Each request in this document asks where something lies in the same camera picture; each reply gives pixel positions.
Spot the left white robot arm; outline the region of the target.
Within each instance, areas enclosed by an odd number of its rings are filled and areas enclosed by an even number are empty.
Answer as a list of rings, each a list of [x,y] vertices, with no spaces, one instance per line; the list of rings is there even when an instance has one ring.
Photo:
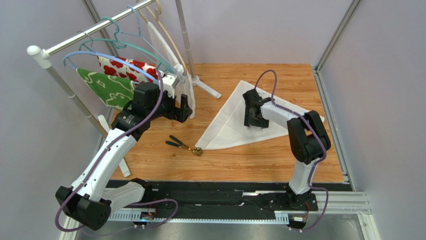
[[[191,99],[177,93],[171,74],[157,83],[141,82],[112,123],[105,141],[82,174],[69,186],[61,186],[55,197],[60,208],[55,225],[62,232],[84,228],[97,231],[110,215],[139,203],[149,184],[135,178],[124,186],[107,191],[107,184],[125,155],[158,118],[184,123],[192,114]]]

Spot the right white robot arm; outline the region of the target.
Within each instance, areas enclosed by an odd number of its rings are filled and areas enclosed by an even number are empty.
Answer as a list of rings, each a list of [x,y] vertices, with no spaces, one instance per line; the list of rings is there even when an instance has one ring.
[[[262,98],[256,89],[243,95],[244,125],[266,129],[274,122],[288,131],[290,148],[296,159],[286,190],[286,201],[296,209],[307,202],[318,164],[327,156],[331,141],[318,112],[298,113],[279,105],[274,99]]]

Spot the white cloth napkin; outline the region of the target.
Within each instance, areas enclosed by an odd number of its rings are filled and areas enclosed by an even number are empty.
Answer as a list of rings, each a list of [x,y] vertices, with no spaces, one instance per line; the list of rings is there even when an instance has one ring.
[[[196,147],[203,150],[220,150],[248,145],[288,135],[287,119],[289,112],[284,112],[283,126],[270,121],[267,128],[245,126],[245,100],[243,94],[255,86],[241,80],[230,97],[224,103],[204,131]]]

